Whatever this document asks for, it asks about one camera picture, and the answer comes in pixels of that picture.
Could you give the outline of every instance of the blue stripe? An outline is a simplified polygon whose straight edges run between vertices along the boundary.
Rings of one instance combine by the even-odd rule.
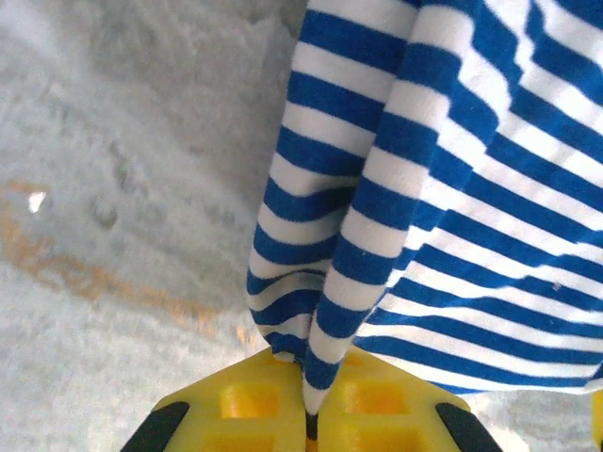
[[[532,60],[541,68],[574,85],[596,104],[603,104],[601,70],[590,59],[543,35]]]
[[[343,308],[323,295],[317,306],[317,323],[331,337],[345,339],[356,333],[369,313],[370,309],[352,311]]]
[[[603,379],[603,364],[599,367],[599,369],[592,376],[592,379]]]
[[[430,165],[430,175],[433,179],[443,182],[456,190],[463,191],[472,168],[460,158],[438,147],[436,158]]]
[[[287,99],[375,132],[383,103],[305,73],[291,73]]]
[[[528,310],[502,299],[492,297],[465,299],[457,297],[448,292],[432,289],[426,285],[419,284],[418,282],[412,282],[406,278],[402,278],[389,292],[401,299],[409,299],[433,308],[464,307],[475,309],[501,318],[508,318],[513,322],[533,327],[537,330],[571,333],[585,337],[600,337],[601,335],[601,329],[593,325],[571,322],[564,323],[563,320],[560,320],[557,317]],[[591,308],[593,306],[596,306],[597,304],[600,305],[601,303],[600,300],[593,298],[590,298],[590,301],[590,305],[582,303],[586,304],[585,306],[579,306],[580,303],[574,303],[578,304],[578,306],[576,306],[571,302],[566,304],[584,311],[592,311]]]
[[[293,334],[281,334],[279,332],[271,332],[265,337],[266,341],[272,348],[272,353],[277,354],[281,351],[293,353],[296,361],[303,361],[303,358],[308,349],[307,342]]]
[[[587,261],[581,257],[563,255],[549,263],[550,266],[563,268],[593,281],[603,283],[603,265],[594,261]]]
[[[498,127],[498,118],[494,110],[462,85],[459,85],[454,93],[454,101],[448,115],[484,144],[490,142]]]
[[[574,121],[555,106],[526,89],[518,90],[511,104],[511,111],[559,141],[603,163],[601,135]]]
[[[406,267],[415,258],[415,255],[416,255],[416,250],[409,250],[408,248],[404,248],[402,250],[402,253],[400,254],[398,260],[394,264],[394,269],[405,270]]]
[[[421,363],[437,369],[452,371],[459,375],[469,377],[480,376],[500,383],[516,385],[533,385],[545,388],[555,387],[582,387],[587,379],[559,378],[559,377],[532,377],[518,372],[502,370],[491,365],[476,363],[460,356],[423,347],[412,342],[384,336],[358,338],[358,344],[371,353],[380,353],[400,358],[413,363]]]
[[[303,367],[305,379],[313,388],[324,390],[329,389],[335,380],[335,374],[341,363],[328,364],[319,359],[310,349],[305,355]]]
[[[399,79],[430,87],[449,95],[459,83],[461,60],[454,54],[426,44],[406,47],[399,69]]]
[[[489,8],[481,10],[472,44],[479,54],[503,74],[510,85],[510,91],[513,91],[522,74],[513,60],[517,50],[517,37]]]
[[[336,242],[337,236],[333,235],[309,245],[292,245],[274,240],[258,225],[255,230],[253,247],[260,256],[274,264],[297,266],[330,259],[333,256]]]
[[[300,41],[334,54],[396,73],[404,52],[404,40],[354,22],[309,9]]]
[[[480,287],[497,289],[514,286],[534,295],[556,299],[580,309],[596,309],[596,305],[598,304],[598,309],[603,310],[603,301],[599,301],[597,298],[578,290],[569,287],[561,287],[555,290],[553,283],[530,276],[521,279],[510,278],[483,266],[477,266],[464,259],[447,254],[431,245],[421,247],[421,250],[415,257],[415,261],[436,271]]]
[[[459,320],[438,315],[409,318],[406,315],[380,311],[378,321],[379,323],[375,323],[375,319],[371,318],[370,323],[373,325],[393,326],[413,325],[536,363],[550,363],[551,359],[554,359],[555,363],[597,364],[600,363],[602,357],[599,352],[536,346],[514,337],[485,330]]]
[[[352,206],[361,214],[390,228],[406,231],[416,201],[362,178]]]
[[[449,384],[441,383],[439,381],[432,381],[430,379],[427,379],[426,381],[431,383],[434,386],[437,386],[438,388],[443,389],[444,391],[447,391],[451,394],[455,394],[456,396],[469,396],[472,394],[483,394],[486,392],[486,391],[480,391],[477,389],[467,389],[467,388],[462,388],[460,386],[452,386]]]
[[[596,325],[575,323],[492,297],[462,299],[448,292],[431,289],[407,279],[400,280],[400,283],[390,290],[390,294],[402,298],[402,302],[409,299],[424,306],[440,308],[442,316],[446,316],[446,313],[450,313],[457,308],[469,308],[478,313],[494,315],[519,325],[552,334],[572,335],[589,339],[599,339],[603,334],[601,328]],[[367,323],[372,325],[421,325],[423,323],[422,316],[398,315],[397,317],[391,317],[391,315],[396,314],[377,308],[368,318]]]
[[[393,155],[429,166],[437,133],[417,122],[384,112],[375,146]]]
[[[603,2],[594,0],[557,0],[563,9],[580,17],[584,22],[603,28]]]
[[[603,188],[594,186],[573,172],[526,151],[506,137],[497,134],[487,153],[530,179],[603,212]]]
[[[474,177],[469,180],[465,192],[468,196],[487,202],[513,217],[522,219],[569,242],[578,243],[583,241],[585,236],[593,234],[593,231],[573,219],[522,198],[478,174],[474,174]]]
[[[530,12],[526,23],[526,34],[538,44],[538,40],[545,32],[545,16],[534,0],[530,0]]]
[[[296,167],[329,176],[359,176],[365,159],[281,127],[277,152]]]
[[[289,221],[312,221],[347,207],[353,196],[353,187],[330,188],[303,198],[282,190],[269,178],[264,204],[277,217]]]
[[[288,273],[284,273],[282,275],[276,276],[274,278],[259,278],[255,276],[249,269],[247,270],[247,293],[251,296],[256,296],[261,294],[264,290],[268,289],[271,285],[281,280],[285,276],[292,275],[294,273],[310,273],[318,276],[325,276],[323,271],[318,270],[294,270],[289,271]]]
[[[533,277],[524,278],[515,285],[519,290],[538,294],[547,299],[555,299],[568,306],[574,306],[584,311],[603,313],[603,299],[584,294],[571,287],[561,286],[558,290],[555,284],[542,284],[541,280]]]
[[[251,309],[253,321],[257,325],[280,325],[296,315],[313,313],[319,298],[318,290],[297,289],[277,298],[262,311]]]
[[[342,275],[365,284],[385,284],[396,258],[386,258],[363,250],[339,236],[333,267]]]
[[[480,247],[492,250],[516,262],[526,266],[537,267],[541,265],[556,266],[572,271],[586,278],[598,280],[597,267],[592,267],[589,261],[583,259],[566,259],[549,254],[538,248],[529,245],[519,238],[506,235],[494,228],[477,222],[474,219],[465,217],[454,211],[448,211],[446,217],[438,227],[444,231],[461,237]]]
[[[413,225],[423,231],[431,231],[440,222],[444,214],[445,212],[442,209],[419,200],[413,215]]]

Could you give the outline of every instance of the striped shirt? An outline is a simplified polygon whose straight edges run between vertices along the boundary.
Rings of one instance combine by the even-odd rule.
[[[310,0],[248,272],[316,414],[350,344],[603,387],[603,2]]]

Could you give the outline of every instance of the orange stain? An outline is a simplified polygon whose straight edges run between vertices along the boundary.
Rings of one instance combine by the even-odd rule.
[[[86,264],[72,256],[55,255],[51,252],[52,239],[35,239],[27,234],[13,215],[6,195],[48,191],[48,186],[22,181],[0,186],[0,244],[15,267],[53,290],[67,290],[91,301],[111,296],[135,306],[159,308],[169,313],[178,325],[192,326],[205,334],[215,335],[216,330],[209,321],[220,313],[219,310],[207,308],[197,300],[171,297],[164,290],[129,284],[103,267]]]

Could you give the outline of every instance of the yellow plastic object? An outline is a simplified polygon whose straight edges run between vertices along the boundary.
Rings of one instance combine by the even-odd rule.
[[[306,443],[302,375],[269,349],[165,397],[154,413],[186,402],[165,452],[459,452],[435,406],[465,411],[459,397],[353,347]],[[147,429],[147,437],[160,436]]]
[[[445,402],[469,411],[456,395],[354,348],[320,408],[318,449],[457,452],[435,410]]]
[[[269,349],[161,400],[190,407],[165,452],[294,452],[305,445],[302,373]]]
[[[593,394],[593,439],[603,451],[603,391]]]

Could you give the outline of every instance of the white speck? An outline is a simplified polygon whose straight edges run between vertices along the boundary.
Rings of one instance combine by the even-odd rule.
[[[38,212],[41,204],[44,202],[44,198],[46,198],[46,193],[43,191],[36,191],[29,195],[29,212],[32,214]]]

